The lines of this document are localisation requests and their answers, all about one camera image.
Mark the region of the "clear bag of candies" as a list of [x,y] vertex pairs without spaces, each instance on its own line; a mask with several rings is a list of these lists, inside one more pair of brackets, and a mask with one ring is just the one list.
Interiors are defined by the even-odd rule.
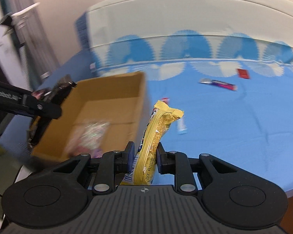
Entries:
[[91,120],[73,125],[65,144],[64,153],[68,157],[79,154],[89,154],[92,158],[102,157],[102,141],[109,125],[108,121]]

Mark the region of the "yellow snack bar wrapper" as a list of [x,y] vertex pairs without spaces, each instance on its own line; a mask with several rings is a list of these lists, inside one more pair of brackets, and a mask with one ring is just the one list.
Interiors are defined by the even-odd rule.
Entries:
[[138,146],[131,170],[124,175],[122,185],[151,185],[155,174],[156,151],[162,136],[171,124],[182,118],[182,110],[157,101]]

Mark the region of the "small red square packet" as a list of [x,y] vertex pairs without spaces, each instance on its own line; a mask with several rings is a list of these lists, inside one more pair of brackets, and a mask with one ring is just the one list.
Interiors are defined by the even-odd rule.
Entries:
[[245,69],[237,69],[237,74],[240,78],[250,79],[249,72]]

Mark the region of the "white hanger stand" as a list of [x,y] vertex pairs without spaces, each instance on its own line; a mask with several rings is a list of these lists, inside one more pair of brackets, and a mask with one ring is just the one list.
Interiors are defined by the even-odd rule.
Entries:
[[35,8],[40,5],[40,2],[34,3],[23,10],[15,13],[8,13],[0,20],[0,25],[6,27],[3,36],[16,32],[17,29],[25,26],[26,19],[35,12]]

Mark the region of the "brown cardboard box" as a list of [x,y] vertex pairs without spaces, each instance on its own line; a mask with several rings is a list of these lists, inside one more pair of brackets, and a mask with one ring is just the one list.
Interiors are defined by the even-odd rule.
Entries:
[[61,117],[51,121],[31,155],[43,162],[65,161],[69,136],[82,121],[109,122],[103,152],[122,151],[129,141],[138,148],[151,113],[146,82],[143,72],[77,82],[61,106]]

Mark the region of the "blue sofa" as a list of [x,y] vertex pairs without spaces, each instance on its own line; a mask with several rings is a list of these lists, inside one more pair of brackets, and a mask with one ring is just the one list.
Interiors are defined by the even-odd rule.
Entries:
[[[65,75],[69,74],[74,82],[96,77],[91,72],[92,54],[89,50],[86,14],[82,14],[75,22],[75,28],[82,50],[71,57],[65,64],[55,70],[39,87],[53,88]],[[31,122],[30,117],[14,116],[0,137],[0,146],[5,150],[17,154],[27,150],[27,130]]]

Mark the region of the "purple pink stick packet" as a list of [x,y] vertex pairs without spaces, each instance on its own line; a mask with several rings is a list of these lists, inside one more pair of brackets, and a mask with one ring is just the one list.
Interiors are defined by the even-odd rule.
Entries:
[[223,89],[227,89],[227,90],[231,90],[231,91],[237,91],[237,86],[227,83],[227,82],[223,82],[223,81],[218,81],[218,80],[212,80],[212,79],[207,79],[207,78],[203,78],[199,81],[201,84],[205,84],[205,85],[211,85],[211,86],[215,86],[215,87],[219,87],[219,88],[223,88]]

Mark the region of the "white blue patterned sofa cover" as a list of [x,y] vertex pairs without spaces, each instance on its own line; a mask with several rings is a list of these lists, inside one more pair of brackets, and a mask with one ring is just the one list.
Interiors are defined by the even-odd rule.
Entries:
[[175,123],[166,150],[210,153],[293,191],[293,15],[239,0],[129,0],[86,19],[99,75],[142,71],[152,103],[184,111],[187,133]]

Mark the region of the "red stick snack packet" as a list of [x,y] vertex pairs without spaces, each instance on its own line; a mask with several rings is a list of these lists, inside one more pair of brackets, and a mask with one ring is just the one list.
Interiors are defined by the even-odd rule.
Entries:
[[169,104],[169,102],[170,102],[170,99],[169,98],[161,98],[160,99],[162,102],[164,102],[165,104]]

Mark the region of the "black chocolate bar wrapper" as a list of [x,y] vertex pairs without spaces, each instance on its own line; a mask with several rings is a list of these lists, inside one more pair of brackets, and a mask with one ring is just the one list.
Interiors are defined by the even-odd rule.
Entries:
[[39,143],[50,122],[61,117],[61,105],[76,86],[67,74],[52,89],[44,88],[35,92],[40,101],[37,107],[41,113],[32,118],[27,130],[27,145],[30,151]]

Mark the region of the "light blue stick packet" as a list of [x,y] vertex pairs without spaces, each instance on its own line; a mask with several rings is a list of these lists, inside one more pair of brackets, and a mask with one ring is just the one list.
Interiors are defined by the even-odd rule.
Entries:
[[180,135],[187,133],[187,127],[185,124],[184,117],[177,120],[177,131]]

